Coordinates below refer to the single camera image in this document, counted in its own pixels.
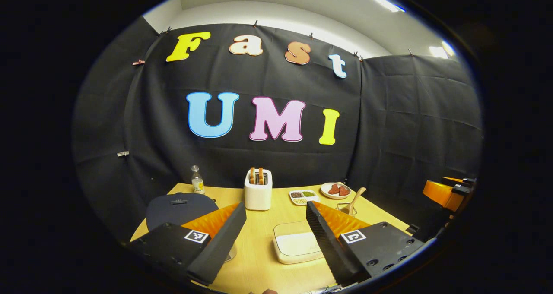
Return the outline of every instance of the letter f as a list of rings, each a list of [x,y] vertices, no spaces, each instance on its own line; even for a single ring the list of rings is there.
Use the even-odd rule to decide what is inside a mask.
[[[167,57],[167,62],[172,62],[174,60],[185,60],[190,56],[186,53],[186,50],[190,48],[190,51],[196,50],[201,40],[207,40],[211,37],[211,33],[209,32],[200,32],[200,33],[192,33],[192,34],[183,34],[181,36],[178,36],[178,42],[176,43],[175,49],[173,50],[173,53]]]

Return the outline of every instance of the letter m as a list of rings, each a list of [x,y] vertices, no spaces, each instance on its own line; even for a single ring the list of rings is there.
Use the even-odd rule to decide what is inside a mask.
[[[271,98],[255,97],[251,100],[257,108],[255,115],[255,128],[250,133],[249,138],[254,141],[264,141],[268,135],[265,132],[265,124],[271,133],[273,140],[276,140],[284,126],[286,131],[282,135],[284,141],[298,142],[303,136],[301,133],[302,111],[305,103],[292,100],[286,104],[282,113],[277,112],[277,108]]]

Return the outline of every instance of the glass bottle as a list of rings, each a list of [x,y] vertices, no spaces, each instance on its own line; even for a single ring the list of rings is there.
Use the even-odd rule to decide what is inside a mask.
[[[195,164],[192,166],[192,186],[194,192],[197,194],[204,194],[205,190],[203,189],[203,178],[200,175],[200,168]]]

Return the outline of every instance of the ceiling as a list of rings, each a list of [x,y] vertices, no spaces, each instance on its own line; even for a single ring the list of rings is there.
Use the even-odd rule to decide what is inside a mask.
[[[180,0],[182,9],[227,1],[264,1],[305,9],[347,25],[391,54],[429,55],[442,39],[407,12],[391,12],[374,0]]]

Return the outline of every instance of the white wall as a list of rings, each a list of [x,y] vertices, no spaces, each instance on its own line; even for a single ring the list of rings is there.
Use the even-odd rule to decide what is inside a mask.
[[[182,6],[180,0],[167,0],[142,16],[156,32],[161,33],[167,30],[168,23],[181,12]]]
[[[340,22],[296,7],[260,1],[230,1],[194,7],[173,14],[175,0],[170,0],[150,11],[144,18],[156,31],[169,26],[172,29],[205,24],[254,24],[276,27],[313,37],[344,50],[358,52],[363,58],[388,56],[389,51],[379,44]]]

